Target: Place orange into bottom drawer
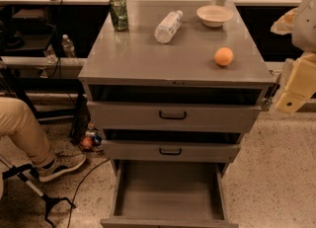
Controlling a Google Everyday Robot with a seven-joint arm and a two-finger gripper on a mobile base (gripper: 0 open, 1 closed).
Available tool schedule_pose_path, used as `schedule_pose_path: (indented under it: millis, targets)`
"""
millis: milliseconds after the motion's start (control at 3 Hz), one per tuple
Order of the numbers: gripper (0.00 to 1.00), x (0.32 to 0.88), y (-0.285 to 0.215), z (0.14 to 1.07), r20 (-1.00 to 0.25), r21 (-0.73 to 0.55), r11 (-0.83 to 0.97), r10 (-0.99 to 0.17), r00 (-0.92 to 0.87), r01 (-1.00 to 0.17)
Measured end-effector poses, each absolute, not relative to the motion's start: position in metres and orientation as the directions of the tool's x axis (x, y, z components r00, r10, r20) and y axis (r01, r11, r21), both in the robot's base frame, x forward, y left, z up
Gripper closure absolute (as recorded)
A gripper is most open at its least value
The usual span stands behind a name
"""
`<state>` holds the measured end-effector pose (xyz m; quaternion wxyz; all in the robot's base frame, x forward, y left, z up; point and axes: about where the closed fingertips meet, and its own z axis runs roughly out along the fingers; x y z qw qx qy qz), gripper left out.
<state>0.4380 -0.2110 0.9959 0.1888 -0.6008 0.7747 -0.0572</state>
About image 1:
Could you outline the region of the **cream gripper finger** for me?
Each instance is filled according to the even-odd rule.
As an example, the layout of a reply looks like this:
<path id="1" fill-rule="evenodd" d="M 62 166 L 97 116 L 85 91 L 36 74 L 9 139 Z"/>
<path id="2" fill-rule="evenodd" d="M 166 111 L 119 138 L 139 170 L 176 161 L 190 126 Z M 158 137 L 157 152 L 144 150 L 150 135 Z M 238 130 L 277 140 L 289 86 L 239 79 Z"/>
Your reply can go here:
<path id="1" fill-rule="evenodd" d="M 283 14 L 277 21 L 273 23 L 271 26 L 271 32 L 281 36 L 291 34 L 296 11 L 297 9 L 293 8 Z"/>
<path id="2" fill-rule="evenodd" d="M 285 114 L 297 112 L 316 93 L 316 54 L 304 52 L 296 60 L 287 59 L 279 83 L 275 109 Z"/>

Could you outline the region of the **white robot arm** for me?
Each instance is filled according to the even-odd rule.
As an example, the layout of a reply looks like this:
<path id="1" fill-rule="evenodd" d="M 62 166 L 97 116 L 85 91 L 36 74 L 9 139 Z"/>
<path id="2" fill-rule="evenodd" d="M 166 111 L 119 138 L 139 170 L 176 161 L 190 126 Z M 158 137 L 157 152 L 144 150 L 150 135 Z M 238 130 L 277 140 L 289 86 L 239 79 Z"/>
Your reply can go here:
<path id="1" fill-rule="evenodd" d="M 275 110 L 293 114 L 316 93 L 316 0 L 302 0 L 271 27 L 277 35 L 291 34 L 291 41 L 303 53 L 287 59 L 279 76 Z"/>

